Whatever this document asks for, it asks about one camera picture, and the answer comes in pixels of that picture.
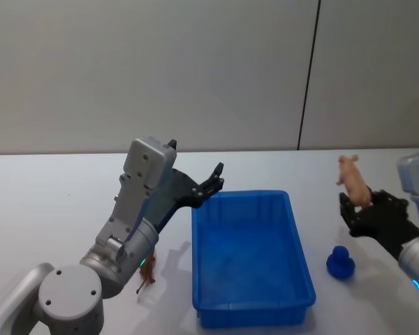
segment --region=blue rubber duck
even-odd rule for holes
[[[340,281],[350,278],[355,270],[355,263],[349,257],[349,251],[344,246],[336,246],[334,248],[326,261],[326,265],[328,266],[329,274]]]

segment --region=robotic hand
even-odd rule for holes
[[[32,269],[0,303],[0,335],[26,335],[38,321],[51,335],[97,335],[103,299],[119,294],[154,250],[159,233],[180,207],[200,207],[223,187],[223,164],[198,185],[173,169],[177,143],[152,137],[129,149],[115,208],[79,265]]]
[[[411,194],[419,213],[419,154],[397,164],[404,191]],[[353,237],[374,238],[399,262],[419,289],[419,228],[408,220],[408,201],[385,192],[372,192],[372,206],[358,213],[346,194],[340,194],[340,212]]]

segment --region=gray wall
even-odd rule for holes
[[[318,0],[0,0],[0,153],[296,149]],[[322,0],[301,148],[419,146],[419,0]]]

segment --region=white tabletop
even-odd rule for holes
[[[359,154],[358,167],[374,189],[402,192],[397,159],[415,149],[179,154],[175,167],[196,181],[225,163],[225,190],[279,189],[291,197],[316,303],[297,327],[209,331],[191,305],[191,210],[181,209],[160,235],[156,283],[135,290],[139,274],[105,300],[102,334],[415,334],[419,291],[374,240],[349,237],[339,214],[338,156]],[[0,292],[40,262],[76,264],[94,243],[119,190],[125,155],[0,156]],[[410,219],[418,224],[413,203]],[[349,248],[356,271],[334,280],[325,261],[338,244]],[[48,334],[39,324],[32,334]]]

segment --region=blue plastic bin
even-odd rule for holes
[[[304,321],[315,291],[286,192],[217,193],[193,209],[192,238],[202,327]]]

